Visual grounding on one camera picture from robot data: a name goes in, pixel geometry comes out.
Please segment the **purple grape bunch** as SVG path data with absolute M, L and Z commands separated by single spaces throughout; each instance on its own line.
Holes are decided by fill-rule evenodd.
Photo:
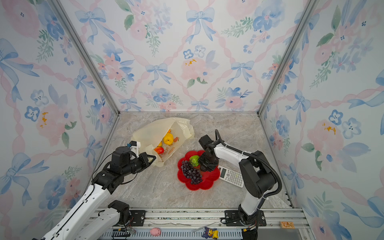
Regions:
M 183 175 L 190 181 L 192 185 L 198 185 L 203 181 L 200 171 L 189 162 L 183 161 L 181 165 Z

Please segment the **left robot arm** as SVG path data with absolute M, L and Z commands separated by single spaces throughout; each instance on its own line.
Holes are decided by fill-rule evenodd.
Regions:
M 109 154 L 110 161 L 92 179 L 91 184 L 75 206 L 50 231 L 44 240 L 96 240 L 114 225 L 127 225 L 133 220 L 129 204 L 113 201 L 92 223 L 88 220 L 121 185 L 125 177 L 147 169 L 156 156 L 140 153 L 139 146 L 129 144 Z

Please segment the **yellow lemon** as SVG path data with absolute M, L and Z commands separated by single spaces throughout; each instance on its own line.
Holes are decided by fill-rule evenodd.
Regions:
M 171 133 L 167 133 L 164 137 L 163 137 L 163 143 L 165 145 L 168 145 L 168 146 L 171 146 L 174 142 L 174 136 L 171 134 Z

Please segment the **white calculator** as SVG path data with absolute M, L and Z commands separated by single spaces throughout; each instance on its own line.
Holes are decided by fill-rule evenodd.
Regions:
M 220 171 L 220 179 L 227 182 L 227 183 L 230 183 L 234 186 L 237 186 L 239 188 L 243 188 L 244 187 L 244 181 L 243 181 L 243 178 L 242 178 L 242 175 L 238 172 L 235 172 L 233 170 L 230 170 L 230 169 L 227 169 L 225 167 L 222 167 L 222 166 L 218 166 L 219 168 L 219 171 Z

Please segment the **red flower-shaped bowl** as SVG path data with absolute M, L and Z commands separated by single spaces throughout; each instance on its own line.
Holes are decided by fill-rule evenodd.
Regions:
M 182 171 L 182 163 L 183 161 L 189 161 L 190 157 L 193 156 L 201 156 L 204 153 L 204 151 L 189 151 L 185 154 L 183 158 L 181 158 L 178 161 L 178 180 L 185 184 L 186 188 L 190 191 L 197 191 L 197 190 L 209 190 L 213 187 L 214 182 L 219 179 L 220 177 L 220 170 L 218 167 L 215 168 L 212 172 L 200 172 L 202 175 L 202 182 L 199 184 L 192 184 L 192 180 L 188 179 L 184 176 Z

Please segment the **small wooden tag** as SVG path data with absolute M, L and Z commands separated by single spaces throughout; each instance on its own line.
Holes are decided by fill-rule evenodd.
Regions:
M 295 229 L 293 222 L 280 222 L 280 226 L 282 229 Z

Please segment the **aluminium rail frame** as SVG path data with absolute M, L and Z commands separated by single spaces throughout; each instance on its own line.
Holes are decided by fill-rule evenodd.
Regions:
M 88 220 L 96 220 L 106 209 L 98 209 Z M 315 236 L 301 209 L 264 209 L 266 227 L 227 227 L 221 223 L 224 211 L 235 209 L 137 209 L 145 210 L 143 227 L 114 225 L 97 240 L 212 240 L 202 237 L 204 227 L 217 229 L 218 240 L 313 240 Z M 293 222 L 295 229 L 282 229 L 280 222 Z M 150 234 L 160 228 L 159 237 Z

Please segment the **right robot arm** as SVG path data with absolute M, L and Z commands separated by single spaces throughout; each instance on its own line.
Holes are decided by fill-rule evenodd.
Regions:
M 264 202 L 282 190 L 282 181 L 277 171 L 260 151 L 242 151 L 221 139 L 213 141 L 207 135 L 199 139 L 199 144 L 204 150 L 199 159 L 204 172 L 214 171 L 219 165 L 219 160 L 225 160 L 240 168 L 247 190 L 243 202 L 239 205 L 240 222 L 245 226 L 258 226 Z

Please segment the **red apple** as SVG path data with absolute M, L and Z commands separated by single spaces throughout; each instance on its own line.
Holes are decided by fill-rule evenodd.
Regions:
M 156 147 L 154 149 L 154 151 L 158 154 L 158 155 L 161 155 L 165 152 L 164 148 L 163 147 Z

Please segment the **yellow plastic bag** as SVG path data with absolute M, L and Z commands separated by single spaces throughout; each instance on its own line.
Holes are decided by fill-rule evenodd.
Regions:
M 163 143 L 163 137 L 171 130 L 174 138 L 179 137 L 179 141 L 171 146 Z M 146 152 L 148 155 L 156 156 L 154 165 L 163 167 L 165 162 L 184 144 L 188 139 L 195 137 L 195 131 L 190 120 L 183 118 L 167 118 L 156 120 L 133 133 L 132 141 L 141 143 L 140 153 Z M 154 149 L 163 147 L 165 152 L 158 155 Z

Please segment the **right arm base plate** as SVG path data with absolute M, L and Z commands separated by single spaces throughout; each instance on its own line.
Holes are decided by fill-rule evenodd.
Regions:
M 266 227 L 266 217 L 264 212 L 258 210 L 252 215 L 247 215 L 245 212 L 239 210 L 226 210 L 225 216 L 221 219 L 221 223 L 227 227 L 247 227 L 256 225 L 257 227 Z

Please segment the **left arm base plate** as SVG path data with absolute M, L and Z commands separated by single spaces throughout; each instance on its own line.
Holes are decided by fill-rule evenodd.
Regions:
M 120 213 L 120 220 L 118 224 L 124 227 L 143 227 L 145 217 L 145 210 L 123 210 Z

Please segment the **pink pig toy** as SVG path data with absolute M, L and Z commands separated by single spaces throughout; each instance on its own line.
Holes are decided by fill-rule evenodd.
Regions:
M 152 228 L 152 229 L 150 230 L 150 234 L 151 234 L 151 236 L 153 236 L 153 237 L 159 237 L 159 236 L 161 235 L 161 233 L 162 233 L 162 231 L 161 231 L 160 228 Z

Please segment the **purple yellow toy figure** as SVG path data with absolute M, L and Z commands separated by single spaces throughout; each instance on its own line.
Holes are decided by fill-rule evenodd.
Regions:
M 208 227 L 204 227 L 204 232 L 202 237 L 205 239 L 213 239 L 217 240 L 219 238 L 219 231 L 217 229 L 211 229 Z

